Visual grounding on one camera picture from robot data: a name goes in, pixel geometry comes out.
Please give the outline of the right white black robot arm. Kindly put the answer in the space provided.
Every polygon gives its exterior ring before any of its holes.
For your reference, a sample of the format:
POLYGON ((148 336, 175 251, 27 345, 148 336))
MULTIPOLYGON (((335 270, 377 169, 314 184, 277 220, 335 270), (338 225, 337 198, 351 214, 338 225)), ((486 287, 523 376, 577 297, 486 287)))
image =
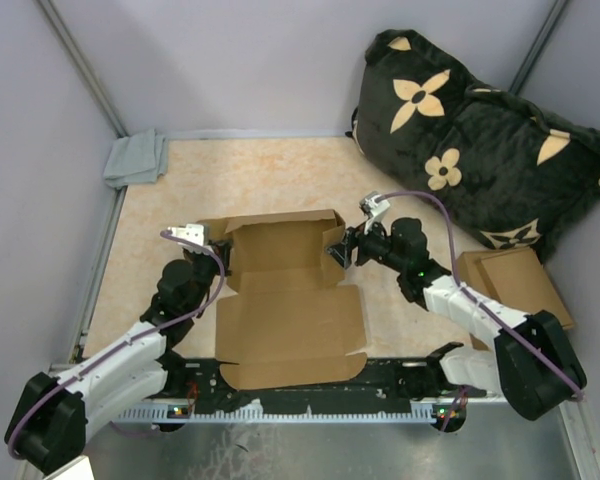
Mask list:
POLYGON ((343 268, 374 261, 394 271, 408 302, 485 344, 450 344, 431 354, 425 381, 432 393, 447 396, 458 386, 488 391, 527 420, 582 398, 587 377, 559 320, 546 310, 507 307, 455 278, 430 256, 419 220, 400 218, 389 229, 378 222, 348 227, 326 251, 343 268))

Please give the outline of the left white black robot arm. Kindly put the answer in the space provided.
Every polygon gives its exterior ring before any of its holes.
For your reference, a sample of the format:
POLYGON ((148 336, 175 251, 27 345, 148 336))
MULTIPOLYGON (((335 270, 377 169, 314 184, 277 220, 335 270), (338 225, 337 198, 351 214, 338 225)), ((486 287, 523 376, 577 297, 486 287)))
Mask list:
POLYGON ((181 394, 188 374, 173 349, 219 295, 230 252, 227 240, 185 242, 183 259, 163 268, 148 309, 125 334, 57 375, 31 377, 4 436, 9 455, 51 474, 124 410, 181 394))

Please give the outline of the grey folded cloth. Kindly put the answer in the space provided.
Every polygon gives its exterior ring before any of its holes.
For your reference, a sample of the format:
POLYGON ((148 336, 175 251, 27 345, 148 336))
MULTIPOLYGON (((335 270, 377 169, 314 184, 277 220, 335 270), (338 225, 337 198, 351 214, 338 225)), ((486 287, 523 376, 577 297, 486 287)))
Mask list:
POLYGON ((167 137, 155 129, 116 140, 103 180, 110 188, 153 184, 168 171, 167 137))

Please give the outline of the brown cardboard box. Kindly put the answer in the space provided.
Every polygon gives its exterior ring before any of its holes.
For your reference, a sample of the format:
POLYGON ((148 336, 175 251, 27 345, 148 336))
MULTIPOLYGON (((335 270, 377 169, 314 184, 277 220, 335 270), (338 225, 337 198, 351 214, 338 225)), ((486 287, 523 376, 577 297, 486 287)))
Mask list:
POLYGON ((367 361, 358 286, 328 254, 333 209, 207 219, 231 244, 231 295, 216 303, 215 357, 236 390, 347 381, 367 361))

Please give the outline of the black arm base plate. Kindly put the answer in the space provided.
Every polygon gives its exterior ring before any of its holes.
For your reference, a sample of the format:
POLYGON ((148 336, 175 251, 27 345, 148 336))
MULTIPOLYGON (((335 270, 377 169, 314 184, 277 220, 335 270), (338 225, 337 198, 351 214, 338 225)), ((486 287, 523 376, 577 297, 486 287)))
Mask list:
POLYGON ((453 387, 442 380, 430 358, 370 358, 350 380, 315 385, 236 390, 220 375, 212 359, 190 359, 176 369, 165 389, 151 396, 170 405, 161 428, 186 422, 295 422, 307 423, 396 421, 425 423, 440 430, 450 398, 461 395, 446 432, 465 421, 471 397, 486 393, 474 387, 453 387))

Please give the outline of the aluminium frame rail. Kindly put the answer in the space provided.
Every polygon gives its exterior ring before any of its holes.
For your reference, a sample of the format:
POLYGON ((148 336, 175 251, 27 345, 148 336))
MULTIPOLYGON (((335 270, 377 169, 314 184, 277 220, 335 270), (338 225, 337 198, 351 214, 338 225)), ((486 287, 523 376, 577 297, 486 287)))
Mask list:
POLYGON ((370 358, 345 382, 238 391, 214 359, 170 363, 162 391, 149 395, 158 372, 144 370, 102 406, 88 411, 87 434, 109 423, 152 423, 173 431, 186 423, 424 423, 454 432, 466 401, 444 403, 451 389, 422 359, 370 358))

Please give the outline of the black flower pattern cushion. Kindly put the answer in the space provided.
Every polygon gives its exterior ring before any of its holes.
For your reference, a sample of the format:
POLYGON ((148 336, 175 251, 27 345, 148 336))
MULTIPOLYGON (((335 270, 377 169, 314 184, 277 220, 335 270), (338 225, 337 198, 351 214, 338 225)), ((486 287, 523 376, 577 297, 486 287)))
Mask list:
POLYGON ((482 245, 547 259, 600 203, 599 130, 477 79, 414 30, 377 34, 364 60, 359 151, 482 245))

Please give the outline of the white paper corner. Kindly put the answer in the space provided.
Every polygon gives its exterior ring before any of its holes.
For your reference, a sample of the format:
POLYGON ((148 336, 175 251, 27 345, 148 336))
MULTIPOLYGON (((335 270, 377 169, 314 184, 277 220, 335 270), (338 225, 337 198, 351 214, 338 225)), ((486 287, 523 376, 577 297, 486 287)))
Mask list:
POLYGON ((80 455, 69 461, 51 474, 46 474, 44 480, 94 480, 94 473, 90 459, 80 455))

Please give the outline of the upper folded cardboard box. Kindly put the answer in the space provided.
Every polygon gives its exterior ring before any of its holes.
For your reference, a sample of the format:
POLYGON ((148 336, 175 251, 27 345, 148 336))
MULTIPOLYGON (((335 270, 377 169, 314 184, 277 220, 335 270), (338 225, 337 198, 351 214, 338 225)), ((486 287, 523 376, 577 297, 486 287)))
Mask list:
POLYGON ((565 330, 575 327, 575 321, 531 248, 480 252, 476 266, 491 298, 531 314, 547 311, 565 330))

